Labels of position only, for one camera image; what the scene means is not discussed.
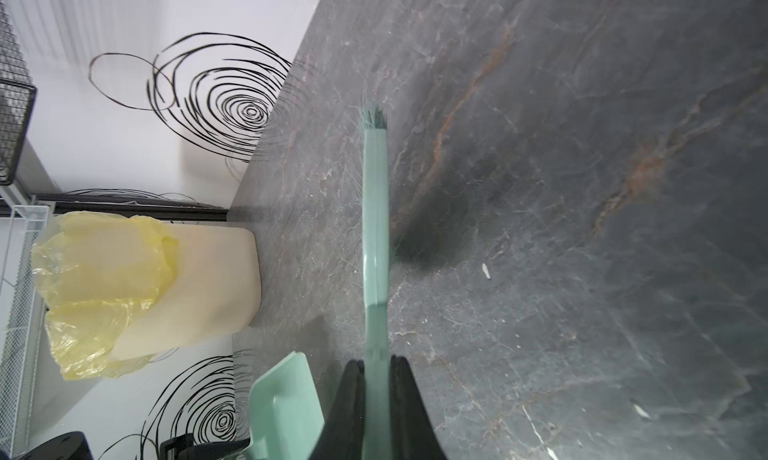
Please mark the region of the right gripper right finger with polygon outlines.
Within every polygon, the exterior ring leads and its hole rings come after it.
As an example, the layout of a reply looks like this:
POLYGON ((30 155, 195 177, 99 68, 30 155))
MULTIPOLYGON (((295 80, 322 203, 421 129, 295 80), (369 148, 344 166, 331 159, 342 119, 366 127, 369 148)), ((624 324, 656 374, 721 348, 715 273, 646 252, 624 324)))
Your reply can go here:
POLYGON ((446 460, 405 357, 391 357, 389 392, 393 458, 446 460))

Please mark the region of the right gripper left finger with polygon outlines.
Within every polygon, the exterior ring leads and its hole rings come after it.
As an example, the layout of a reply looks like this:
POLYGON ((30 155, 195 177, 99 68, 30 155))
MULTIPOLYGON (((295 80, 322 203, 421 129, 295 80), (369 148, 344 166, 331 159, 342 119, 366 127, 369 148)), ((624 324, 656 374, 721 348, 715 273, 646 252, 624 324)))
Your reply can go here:
POLYGON ((329 416, 310 459, 360 460, 364 416, 364 362, 350 360, 344 368, 329 416))

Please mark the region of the mint green hand brush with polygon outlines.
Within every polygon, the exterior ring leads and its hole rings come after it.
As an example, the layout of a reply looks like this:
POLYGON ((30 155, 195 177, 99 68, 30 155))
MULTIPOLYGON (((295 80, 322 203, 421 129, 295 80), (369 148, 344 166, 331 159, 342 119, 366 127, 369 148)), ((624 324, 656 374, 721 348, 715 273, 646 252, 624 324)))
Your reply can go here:
POLYGON ((391 459, 388 338, 390 220, 387 118, 378 106, 361 110, 362 260, 365 306, 364 459, 391 459))

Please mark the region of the mint green dustpan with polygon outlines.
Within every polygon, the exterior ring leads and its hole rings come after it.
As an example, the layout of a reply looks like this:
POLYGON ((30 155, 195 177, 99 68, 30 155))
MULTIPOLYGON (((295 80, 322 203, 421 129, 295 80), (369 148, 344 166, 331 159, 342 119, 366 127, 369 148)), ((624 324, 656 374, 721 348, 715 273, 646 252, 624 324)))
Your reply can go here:
POLYGON ((325 419, 304 353, 290 353, 254 382, 248 420, 249 443, 231 459, 309 459, 325 419))

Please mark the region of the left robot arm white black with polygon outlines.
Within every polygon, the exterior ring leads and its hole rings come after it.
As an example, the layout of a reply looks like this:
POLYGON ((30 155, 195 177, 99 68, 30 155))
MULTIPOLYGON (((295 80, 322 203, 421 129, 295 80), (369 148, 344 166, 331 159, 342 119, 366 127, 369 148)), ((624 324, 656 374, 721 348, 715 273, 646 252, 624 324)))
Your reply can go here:
MULTIPOLYGON (((157 446, 146 436, 139 435, 138 459, 226 459, 237 457, 248 446, 249 440, 212 442, 196 444, 192 434, 184 434, 162 442, 157 446)), ((83 432, 73 431, 59 435, 40 444, 32 450, 17 456, 17 459, 94 459, 83 432)))

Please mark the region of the cream trash bin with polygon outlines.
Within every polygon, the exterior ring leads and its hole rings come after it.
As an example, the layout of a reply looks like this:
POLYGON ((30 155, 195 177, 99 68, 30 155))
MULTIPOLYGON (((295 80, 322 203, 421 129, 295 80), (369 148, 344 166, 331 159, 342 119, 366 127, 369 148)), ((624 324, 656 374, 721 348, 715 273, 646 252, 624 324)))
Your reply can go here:
POLYGON ((169 226, 179 242, 174 283, 117 339, 119 360, 154 356, 233 335, 261 305, 254 234, 231 226, 169 226))

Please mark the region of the yellow plastic bin liner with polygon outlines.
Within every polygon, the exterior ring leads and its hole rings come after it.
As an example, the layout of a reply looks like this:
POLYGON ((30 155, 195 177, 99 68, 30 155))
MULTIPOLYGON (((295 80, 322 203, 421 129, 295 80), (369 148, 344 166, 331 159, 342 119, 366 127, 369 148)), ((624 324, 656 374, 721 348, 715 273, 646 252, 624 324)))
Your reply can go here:
POLYGON ((150 354, 118 358, 120 336, 173 285, 179 241, 168 224, 98 212, 59 215, 31 250, 44 327, 62 378, 119 378, 150 354))

